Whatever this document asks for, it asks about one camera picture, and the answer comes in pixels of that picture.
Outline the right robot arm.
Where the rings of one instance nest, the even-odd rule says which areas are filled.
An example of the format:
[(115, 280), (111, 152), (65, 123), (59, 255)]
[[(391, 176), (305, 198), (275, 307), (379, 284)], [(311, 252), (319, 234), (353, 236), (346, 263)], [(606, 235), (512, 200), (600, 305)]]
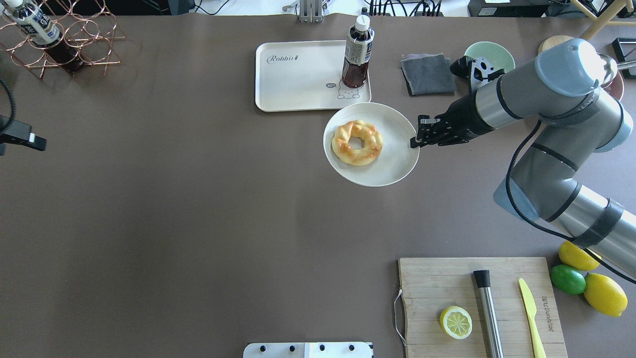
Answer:
[(634, 214), (574, 178), (591, 154), (622, 144), (633, 128), (620, 101), (601, 87), (609, 64), (613, 59), (602, 59), (588, 41), (569, 39), (453, 102), (435, 119), (419, 116), (410, 145), (463, 144), (538, 116), (545, 128), (511, 164), (493, 199), (529, 223), (541, 218), (553, 224), (570, 242), (634, 276)]

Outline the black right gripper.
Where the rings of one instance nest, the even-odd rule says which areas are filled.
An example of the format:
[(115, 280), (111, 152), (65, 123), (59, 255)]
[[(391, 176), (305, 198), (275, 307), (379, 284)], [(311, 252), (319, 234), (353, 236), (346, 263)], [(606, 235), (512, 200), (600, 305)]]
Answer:
[(417, 137), (410, 139), (411, 149), (427, 145), (448, 146), (464, 144), (473, 138), (494, 131), (479, 115), (476, 105), (475, 91), (453, 102), (448, 110), (431, 118), (429, 115), (418, 116)]

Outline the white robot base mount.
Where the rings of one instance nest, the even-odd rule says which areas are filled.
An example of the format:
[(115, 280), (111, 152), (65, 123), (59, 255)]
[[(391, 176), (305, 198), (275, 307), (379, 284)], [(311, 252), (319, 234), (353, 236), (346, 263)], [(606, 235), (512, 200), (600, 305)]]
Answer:
[(243, 350), (243, 358), (373, 358), (368, 342), (254, 343)]

